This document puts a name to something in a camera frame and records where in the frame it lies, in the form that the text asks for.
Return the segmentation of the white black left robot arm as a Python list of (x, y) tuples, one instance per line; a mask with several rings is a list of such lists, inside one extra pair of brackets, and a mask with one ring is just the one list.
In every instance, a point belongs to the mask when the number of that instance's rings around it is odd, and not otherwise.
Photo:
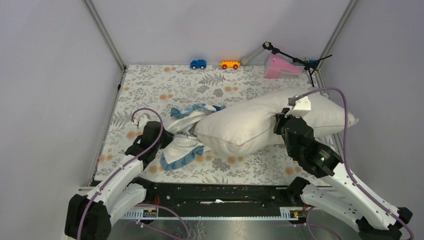
[(172, 140), (173, 134), (160, 122), (148, 121), (107, 178), (88, 193), (77, 193), (69, 200), (64, 234), (75, 240), (106, 240), (117, 220), (135, 204), (152, 204), (154, 190), (133, 183), (133, 179)]

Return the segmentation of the white pillow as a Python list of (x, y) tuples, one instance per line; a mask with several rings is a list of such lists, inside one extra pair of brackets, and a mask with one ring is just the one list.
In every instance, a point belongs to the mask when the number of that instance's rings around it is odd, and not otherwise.
[[(305, 93), (288, 88), (238, 102), (207, 115), (194, 127), (194, 134), (219, 155), (248, 156), (266, 146), (283, 144), (274, 134), (276, 114), (288, 107), (288, 99)], [(345, 110), (316, 92), (310, 94), (311, 111), (304, 117), (315, 137), (336, 134), (344, 129)]]

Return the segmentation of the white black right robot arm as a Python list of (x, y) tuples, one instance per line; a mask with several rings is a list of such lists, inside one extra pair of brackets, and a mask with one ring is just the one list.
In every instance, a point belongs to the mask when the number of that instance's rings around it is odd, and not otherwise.
[(317, 207), (353, 228), (363, 240), (399, 240), (413, 213), (379, 197), (346, 169), (342, 157), (317, 141), (314, 130), (303, 118), (276, 114), (273, 132), (280, 135), (289, 157), (308, 174), (333, 187), (342, 198), (325, 193), (302, 177), (288, 186), (287, 201)]

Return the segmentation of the blue white plush pillowcase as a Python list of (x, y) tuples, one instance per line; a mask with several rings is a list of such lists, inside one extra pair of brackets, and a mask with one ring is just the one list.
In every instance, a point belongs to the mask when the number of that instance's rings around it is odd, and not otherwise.
[(171, 122), (165, 130), (173, 134), (171, 142), (163, 149), (160, 165), (165, 171), (172, 171), (190, 164), (197, 155), (212, 149), (199, 140), (195, 127), (210, 114), (225, 109), (225, 105), (196, 103), (185, 108), (171, 109)]

